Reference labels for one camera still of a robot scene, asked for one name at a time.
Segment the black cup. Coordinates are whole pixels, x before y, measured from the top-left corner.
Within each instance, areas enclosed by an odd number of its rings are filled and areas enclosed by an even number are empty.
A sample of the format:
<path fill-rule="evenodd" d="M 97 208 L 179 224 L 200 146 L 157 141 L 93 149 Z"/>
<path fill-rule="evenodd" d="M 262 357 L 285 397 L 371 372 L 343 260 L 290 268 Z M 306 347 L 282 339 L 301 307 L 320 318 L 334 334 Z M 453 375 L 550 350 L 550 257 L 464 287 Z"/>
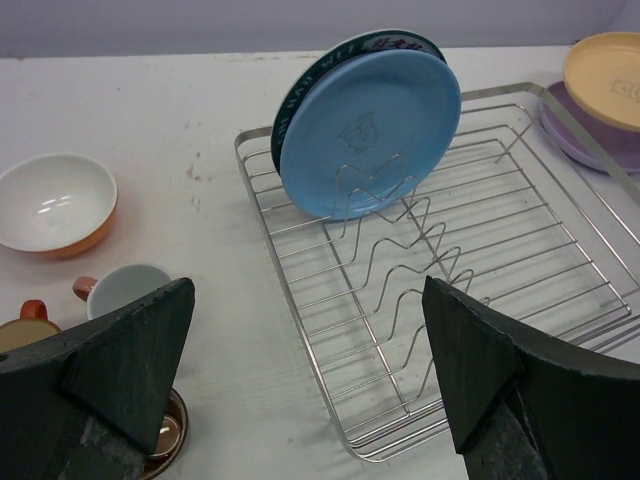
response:
<path fill-rule="evenodd" d="M 173 462 L 184 446 L 188 429 L 189 415 L 186 404 L 177 390 L 172 389 L 155 452 L 146 459 L 145 469 L 161 469 Z"/>

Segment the orange bowl white inside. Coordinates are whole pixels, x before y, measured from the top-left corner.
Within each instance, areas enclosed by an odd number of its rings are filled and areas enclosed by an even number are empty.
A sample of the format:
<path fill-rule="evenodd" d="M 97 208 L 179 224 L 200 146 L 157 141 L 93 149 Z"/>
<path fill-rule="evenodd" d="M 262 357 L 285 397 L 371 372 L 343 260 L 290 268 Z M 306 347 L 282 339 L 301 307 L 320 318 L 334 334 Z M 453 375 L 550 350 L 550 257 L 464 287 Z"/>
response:
<path fill-rule="evenodd" d="M 118 185 L 102 163 L 43 155 L 1 174 L 1 245 L 50 258 L 77 256 L 109 234 Z"/>

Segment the dark teal plate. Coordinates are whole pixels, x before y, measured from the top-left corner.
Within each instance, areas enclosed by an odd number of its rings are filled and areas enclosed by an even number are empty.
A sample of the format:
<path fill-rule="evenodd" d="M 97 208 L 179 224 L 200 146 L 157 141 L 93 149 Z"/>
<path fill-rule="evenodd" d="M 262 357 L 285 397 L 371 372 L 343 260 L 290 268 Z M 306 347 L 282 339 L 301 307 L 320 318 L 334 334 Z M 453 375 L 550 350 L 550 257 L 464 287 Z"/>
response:
<path fill-rule="evenodd" d="M 380 29 L 365 32 L 342 41 L 327 50 L 293 83 L 275 115 L 271 137 L 271 159 L 277 173 L 281 170 L 281 152 L 293 117 L 311 90 L 331 71 L 367 54 L 387 50 L 414 50 L 447 63 L 439 47 L 428 38 L 405 29 Z"/>

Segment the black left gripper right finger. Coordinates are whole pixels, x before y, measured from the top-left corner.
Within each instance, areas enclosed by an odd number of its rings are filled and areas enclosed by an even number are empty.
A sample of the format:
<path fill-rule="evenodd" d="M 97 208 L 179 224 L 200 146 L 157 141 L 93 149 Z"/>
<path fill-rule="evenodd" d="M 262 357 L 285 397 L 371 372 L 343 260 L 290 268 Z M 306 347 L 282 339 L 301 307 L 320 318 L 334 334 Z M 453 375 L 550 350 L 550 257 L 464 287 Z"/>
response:
<path fill-rule="evenodd" d="M 454 448 L 471 479 L 636 479 L 639 367 L 427 277 L 422 309 Z"/>

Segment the pink dotted mug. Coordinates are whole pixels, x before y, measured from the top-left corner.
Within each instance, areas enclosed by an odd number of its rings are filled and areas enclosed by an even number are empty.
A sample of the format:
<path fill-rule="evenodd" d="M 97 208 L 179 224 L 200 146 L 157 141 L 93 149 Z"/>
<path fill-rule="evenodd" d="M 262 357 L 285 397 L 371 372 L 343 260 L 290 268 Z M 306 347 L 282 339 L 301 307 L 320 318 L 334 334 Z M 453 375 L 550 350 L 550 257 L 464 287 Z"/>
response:
<path fill-rule="evenodd" d="M 173 280 L 164 268 L 147 263 L 119 267 L 101 279 L 81 276 L 72 286 L 86 303 L 89 320 L 122 308 Z"/>

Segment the light blue plate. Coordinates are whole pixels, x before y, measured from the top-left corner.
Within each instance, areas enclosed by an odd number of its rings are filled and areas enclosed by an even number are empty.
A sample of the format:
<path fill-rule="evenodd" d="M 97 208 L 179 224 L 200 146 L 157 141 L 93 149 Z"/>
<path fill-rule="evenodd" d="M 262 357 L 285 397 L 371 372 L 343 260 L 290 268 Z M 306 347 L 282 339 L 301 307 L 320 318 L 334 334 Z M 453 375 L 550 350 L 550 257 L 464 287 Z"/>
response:
<path fill-rule="evenodd" d="M 359 218 L 407 195 L 456 133 L 461 92 L 442 60 L 414 50 L 367 54 L 304 98 L 281 147 L 292 203 L 319 218 Z"/>

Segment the yellow plate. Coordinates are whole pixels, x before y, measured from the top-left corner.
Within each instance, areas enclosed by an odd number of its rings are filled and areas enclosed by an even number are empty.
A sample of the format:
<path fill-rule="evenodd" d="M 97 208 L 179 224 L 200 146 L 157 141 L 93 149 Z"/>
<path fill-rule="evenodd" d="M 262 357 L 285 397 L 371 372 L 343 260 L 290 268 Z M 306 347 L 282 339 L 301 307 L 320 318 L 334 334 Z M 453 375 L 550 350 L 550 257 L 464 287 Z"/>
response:
<path fill-rule="evenodd" d="M 563 79 L 571 98 L 596 119 L 639 130 L 639 34 L 586 37 L 568 52 Z"/>

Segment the orange mug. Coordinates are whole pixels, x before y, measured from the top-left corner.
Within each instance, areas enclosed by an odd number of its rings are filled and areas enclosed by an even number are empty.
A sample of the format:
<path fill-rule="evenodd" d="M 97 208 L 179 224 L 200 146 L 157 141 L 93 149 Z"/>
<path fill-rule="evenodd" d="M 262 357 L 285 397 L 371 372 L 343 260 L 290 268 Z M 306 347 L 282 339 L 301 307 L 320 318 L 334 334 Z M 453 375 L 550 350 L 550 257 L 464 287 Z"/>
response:
<path fill-rule="evenodd" d="M 1 352 L 30 345 L 60 332 L 61 328 L 49 320 L 47 307 L 42 300 L 27 300 L 17 319 L 1 325 Z"/>

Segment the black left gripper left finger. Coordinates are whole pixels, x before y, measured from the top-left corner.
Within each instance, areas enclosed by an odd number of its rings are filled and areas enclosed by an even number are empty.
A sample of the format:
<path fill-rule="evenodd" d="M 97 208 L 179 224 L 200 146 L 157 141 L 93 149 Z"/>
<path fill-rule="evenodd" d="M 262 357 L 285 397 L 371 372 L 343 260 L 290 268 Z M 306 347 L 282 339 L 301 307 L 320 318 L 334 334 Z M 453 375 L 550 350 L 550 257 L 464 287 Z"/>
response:
<path fill-rule="evenodd" d="M 2 478 L 139 478 L 158 442 L 194 305 L 194 283 L 178 278 L 2 354 Z"/>

